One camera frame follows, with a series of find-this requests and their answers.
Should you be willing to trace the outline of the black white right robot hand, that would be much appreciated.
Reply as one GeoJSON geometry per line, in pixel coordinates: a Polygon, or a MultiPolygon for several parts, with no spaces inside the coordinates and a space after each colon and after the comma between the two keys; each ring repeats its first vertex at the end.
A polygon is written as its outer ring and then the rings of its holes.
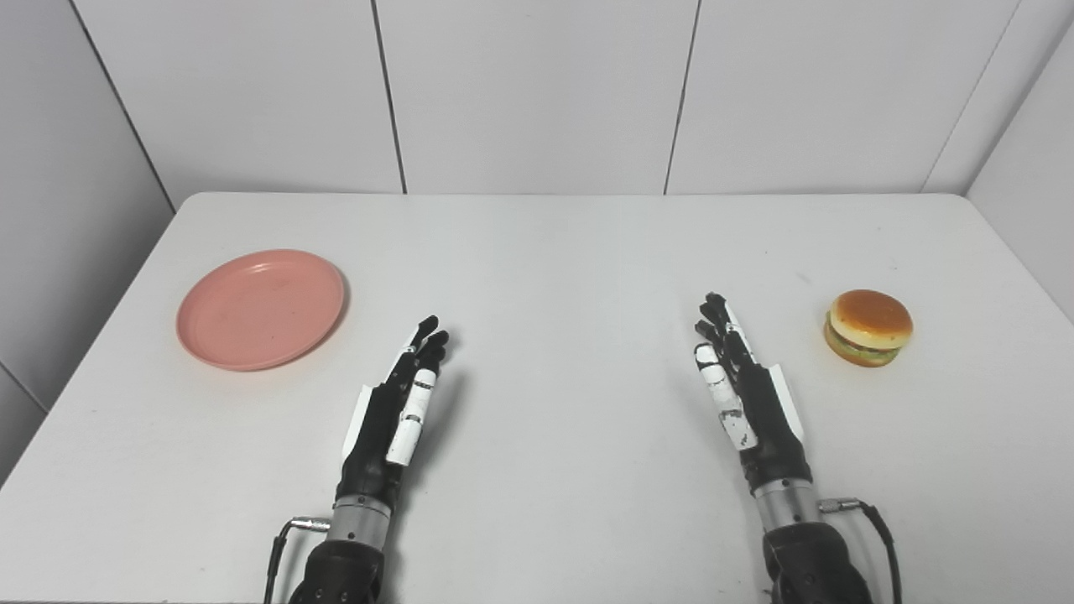
{"type": "Polygon", "coordinates": [[[702,337],[694,359],[717,409],[720,425],[738,454],[749,493],[775,484],[813,481],[803,429],[782,366],[764,366],[748,344],[725,297],[706,294],[702,337]]]}

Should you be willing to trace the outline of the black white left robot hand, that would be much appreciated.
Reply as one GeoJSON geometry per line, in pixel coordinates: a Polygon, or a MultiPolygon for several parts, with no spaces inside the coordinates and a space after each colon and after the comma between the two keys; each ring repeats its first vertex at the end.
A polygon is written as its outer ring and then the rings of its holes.
{"type": "Polygon", "coordinates": [[[363,497],[394,513],[400,483],[423,430],[440,378],[449,333],[430,315],[413,330],[387,378],[372,389],[352,451],[342,463],[335,497],[363,497]]]}

